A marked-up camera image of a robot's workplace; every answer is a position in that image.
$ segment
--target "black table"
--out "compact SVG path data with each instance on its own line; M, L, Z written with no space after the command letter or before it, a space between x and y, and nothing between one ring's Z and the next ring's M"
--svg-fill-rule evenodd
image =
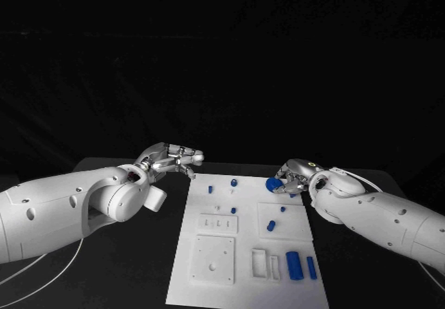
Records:
M134 163L86 158L73 171ZM271 177L279 166L204 163L196 173ZM405 197L383 171L348 169L387 192ZM79 255L58 280L9 308L186 308L166 305L190 179L168 173L155 186L167 194L158 213L144 207L125 222L101 228L83 240ZM304 204L330 308L445 308L445 292L418 262L374 245L344 225L330 223ZM79 242L52 252L26 273L0 286L0 305L27 295L68 264ZM0 280L34 259L1 265Z

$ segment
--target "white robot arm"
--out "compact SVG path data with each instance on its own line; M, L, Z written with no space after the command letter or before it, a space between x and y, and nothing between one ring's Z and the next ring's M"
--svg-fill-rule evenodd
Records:
M289 181L285 185L279 184L284 174ZM310 161L291 159L269 179L278 181L272 192L308 191L311 206L324 219L445 272L445 216L389 193L366 192L348 174L335 167L324 170Z
M151 185L166 172L194 179L199 150L158 143L134 164L69 173L16 185L0 193L0 264L46 254L127 221L145 206L158 211L167 194Z

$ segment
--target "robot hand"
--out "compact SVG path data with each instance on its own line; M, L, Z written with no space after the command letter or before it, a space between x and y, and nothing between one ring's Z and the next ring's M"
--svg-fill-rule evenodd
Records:
M0 192L0 264L43 255L127 221L145 206L158 211L166 192L151 185L166 172L191 179L186 164L202 151L158 143L134 164L32 180Z
M382 192L364 178L335 167L324 170L315 163L292 159L275 179L284 174L286 185L271 190L266 183L274 193L308 191L311 206L327 221L344 224L379 246L445 272L445 216ZM367 192L356 178L377 192Z

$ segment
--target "hole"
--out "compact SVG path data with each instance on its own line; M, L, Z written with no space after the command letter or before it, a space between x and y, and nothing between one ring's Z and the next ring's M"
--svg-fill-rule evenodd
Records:
M69 197L69 205L76 208L76 197L73 195Z
M26 217L29 220L34 220L34 209L33 208L29 208L26 210Z

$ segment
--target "black tabletop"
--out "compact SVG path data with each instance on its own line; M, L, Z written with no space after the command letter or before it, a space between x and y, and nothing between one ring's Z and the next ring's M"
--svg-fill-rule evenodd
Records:
M73 171L134 163L131 159L86 158ZM196 173L271 177L279 166L216 164L193 166ZM400 197L383 171L347 169ZM63 275L9 308L186 308L166 305L190 179L168 173L155 186L168 196L157 213L141 211L83 239L79 255ZM318 267L330 308L445 308L445 292L418 262L374 245L344 225L330 223L302 194L314 235ZM66 266L79 242L52 252L34 267L0 287L0 306L45 285ZM0 280L34 259L0 265Z

